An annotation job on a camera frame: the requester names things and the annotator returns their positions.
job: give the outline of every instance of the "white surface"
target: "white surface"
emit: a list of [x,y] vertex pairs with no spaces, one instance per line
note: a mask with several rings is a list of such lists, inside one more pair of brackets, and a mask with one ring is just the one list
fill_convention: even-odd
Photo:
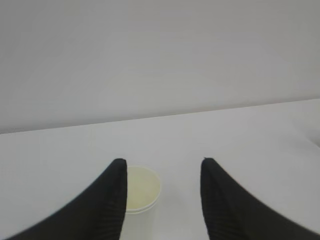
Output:
[[72,200],[115,158],[159,173],[155,240],[208,239],[200,164],[214,157],[276,211],[320,230],[320,99],[0,135],[0,239]]
[[0,132],[320,97],[319,0],[1,0]]

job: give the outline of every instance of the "white paper cup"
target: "white paper cup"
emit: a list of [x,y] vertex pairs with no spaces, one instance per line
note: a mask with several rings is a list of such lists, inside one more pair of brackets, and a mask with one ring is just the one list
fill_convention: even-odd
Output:
[[128,193],[120,240],[151,240],[162,188],[160,178],[142,166],[129,166],[127,172]]

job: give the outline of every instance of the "cup rim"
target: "cup rim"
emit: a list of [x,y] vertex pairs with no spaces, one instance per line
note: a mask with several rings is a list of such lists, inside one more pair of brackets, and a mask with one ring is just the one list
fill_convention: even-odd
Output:
[[148,170],[149,172],[153,173],[155,175],[155,177],[157,178],[159,184],[160,184],[160,188],[159,188],[159,192],[158,194],[156,195],[156,197],[154,198],[154,200],[149,203],[148,205],[145,205],[143,207],[140,207],[140,208],[131,208],[131,209],[125,209],[125,213],[126,214],[139,214],[139,213],[142,213],[142,212],[145,212],[149,209],[151,209],[157,202],[159,196],[160,196],[160,193],[162,192],[162,182],[161,182],[161,179],[158,175],[158,173],[146,166],[141,166],[141,165],[131,165],[131,166],[128,166],[127,167],[128,169],[129,168],[139,168],[139,169],[145,169],[145,170]]

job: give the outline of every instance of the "white tabletop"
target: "white tabletop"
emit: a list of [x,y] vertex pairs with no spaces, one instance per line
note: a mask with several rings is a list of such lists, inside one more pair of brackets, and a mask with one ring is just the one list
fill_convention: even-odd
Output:
[[0,135],[0,239],[71,201],[115,158],[156,170],[155,240],[209,239],[200,165],[320,233],[320,99]]

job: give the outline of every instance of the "white wall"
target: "white wall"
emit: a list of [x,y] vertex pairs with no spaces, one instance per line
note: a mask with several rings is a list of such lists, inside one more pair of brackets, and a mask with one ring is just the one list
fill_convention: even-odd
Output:
[[319,0],[1,0],[0,131],[320,97]]

